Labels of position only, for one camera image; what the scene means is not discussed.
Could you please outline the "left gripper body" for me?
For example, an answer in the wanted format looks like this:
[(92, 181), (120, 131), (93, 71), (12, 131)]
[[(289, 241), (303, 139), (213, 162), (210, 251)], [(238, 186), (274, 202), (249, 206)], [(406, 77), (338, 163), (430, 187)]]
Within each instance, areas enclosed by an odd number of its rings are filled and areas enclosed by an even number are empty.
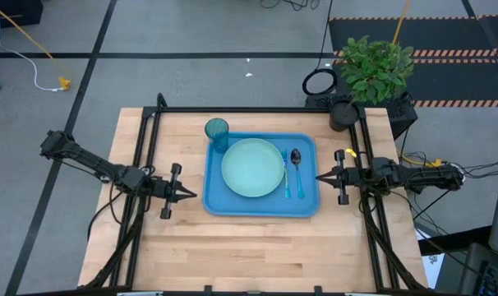
[(171, 217), (171, 204), (178, 201), (176, 191), (178, 187), (178, 176), (181, 172), (182, 166), (178, 163), (173, 163), (169, 181), (163, 180), (161, 177), (157, 176), (150, 179), (150, 195), (165, 200), (164, 207), (159, 216), (162, 220), (168, 220)]

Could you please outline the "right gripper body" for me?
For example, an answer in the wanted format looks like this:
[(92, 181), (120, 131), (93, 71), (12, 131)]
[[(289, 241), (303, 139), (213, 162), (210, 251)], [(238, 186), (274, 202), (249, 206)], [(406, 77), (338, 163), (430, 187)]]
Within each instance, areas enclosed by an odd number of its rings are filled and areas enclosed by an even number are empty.
[(344, 167), (344, 159), (345, 155), (349, 154), (353, 157), (354, 160), (360, 160), (362, 152), (356, 152), (352, 149), (346, 150), (337, 150), (334, 153), (334, 159), (337, 162), (337, 165), (334, 167), (334, 171), (336, 172), (336, 187), (339, 189), (338, 194), (338, 203), (341, 206), (345, 206), (349, 204), (349, 197), (346, 192), (347, 186), (358, 187), (360, 183), (359, 173), (361, 172), (361, 168), (348, 168)]

